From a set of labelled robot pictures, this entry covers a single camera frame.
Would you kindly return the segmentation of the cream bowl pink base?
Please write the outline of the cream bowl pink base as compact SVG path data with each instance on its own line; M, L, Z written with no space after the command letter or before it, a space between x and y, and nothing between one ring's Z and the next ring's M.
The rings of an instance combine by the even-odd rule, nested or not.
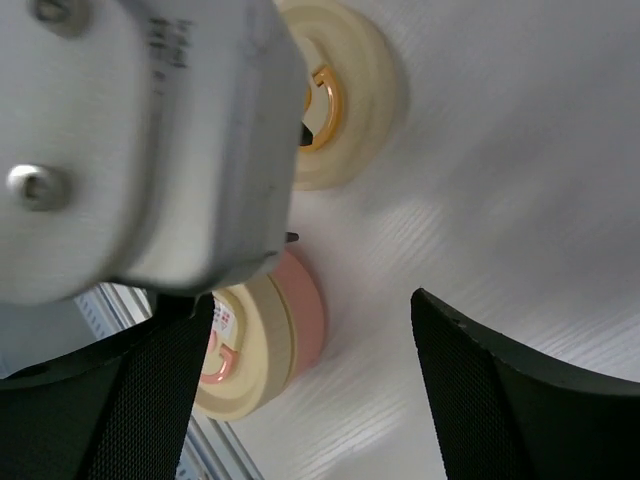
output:
M283 302L291 330L292 364L287 383L313 367L325 347L328 321L322 295L304 264L285 250L269 277Z

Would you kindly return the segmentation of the cream lid pink smiley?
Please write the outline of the cream lid pink smiley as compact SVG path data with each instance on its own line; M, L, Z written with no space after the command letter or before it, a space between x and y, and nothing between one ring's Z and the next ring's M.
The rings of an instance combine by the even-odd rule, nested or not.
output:
M213 324L195 406L216 421L246 417L280 394L293 360L291 327L269 276L212 293Z

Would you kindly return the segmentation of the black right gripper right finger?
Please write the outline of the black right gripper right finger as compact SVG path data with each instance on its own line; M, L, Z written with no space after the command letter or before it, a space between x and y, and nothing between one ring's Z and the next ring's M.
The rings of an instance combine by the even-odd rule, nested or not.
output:
M638 478L638 383L536 351L424 289L411 322L447 478Z

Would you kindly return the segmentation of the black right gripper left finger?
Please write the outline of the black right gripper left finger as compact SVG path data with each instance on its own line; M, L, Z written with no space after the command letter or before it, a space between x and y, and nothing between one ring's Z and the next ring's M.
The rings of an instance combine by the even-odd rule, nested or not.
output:
M151 318L3 379L2 478L174 478L213 308L161 295Z

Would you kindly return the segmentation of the cream lid orange smiley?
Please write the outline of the cream lid orange smiley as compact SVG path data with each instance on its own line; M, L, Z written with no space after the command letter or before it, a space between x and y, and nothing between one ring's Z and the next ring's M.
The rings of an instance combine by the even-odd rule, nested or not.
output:
M312 143L298 150L294 188L338 187L360 174L383 147L397 97L384 35L338 1L280 1L307 65L303 121Z

